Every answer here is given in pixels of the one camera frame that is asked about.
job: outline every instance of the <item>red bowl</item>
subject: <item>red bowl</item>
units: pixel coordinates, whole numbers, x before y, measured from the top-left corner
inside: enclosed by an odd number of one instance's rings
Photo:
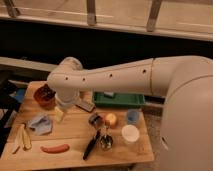
[[[45,109],[51,109],[55,106],[55,92],[47,84],[38,88],[33,97]]]

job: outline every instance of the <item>green container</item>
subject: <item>green container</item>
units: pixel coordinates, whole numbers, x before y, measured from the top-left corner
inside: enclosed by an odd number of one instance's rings
[[[107,97],[103,92],[93,92],[92,101],[96,107],[140,108],[145,103],[144,95],[115,93],[114,97]]]

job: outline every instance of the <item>sausage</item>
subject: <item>sausage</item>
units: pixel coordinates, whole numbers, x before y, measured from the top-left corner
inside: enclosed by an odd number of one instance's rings
[[[68,144],[63,144],[55,147],[40,147],[45,153],[63,153],[69,150],[70,146]]]

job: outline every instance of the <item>white paper cup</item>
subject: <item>white paper cup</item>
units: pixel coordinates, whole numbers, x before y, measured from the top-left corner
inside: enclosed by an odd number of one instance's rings
[[[139,130],[134,125],[126,125],[122,128],[121,131],[122,137],[125,140],[126,144],[134,144],[138,141],[140,137]]]

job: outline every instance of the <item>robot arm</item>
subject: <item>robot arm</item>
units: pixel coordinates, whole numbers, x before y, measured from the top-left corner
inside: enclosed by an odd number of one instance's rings
[[[48,76],[57,101],[72,105],[78,91],[109,91],[166,96],[176,67],[193,57],[147,59],[93,70],[83,69],[72,57],[64,59]]]
[[[84,70],[66,58],[48,76],[63,106],[78,91],[134,92],[165,96],[160,171],[213,170],[213,63],[197,56],[148,59]]]

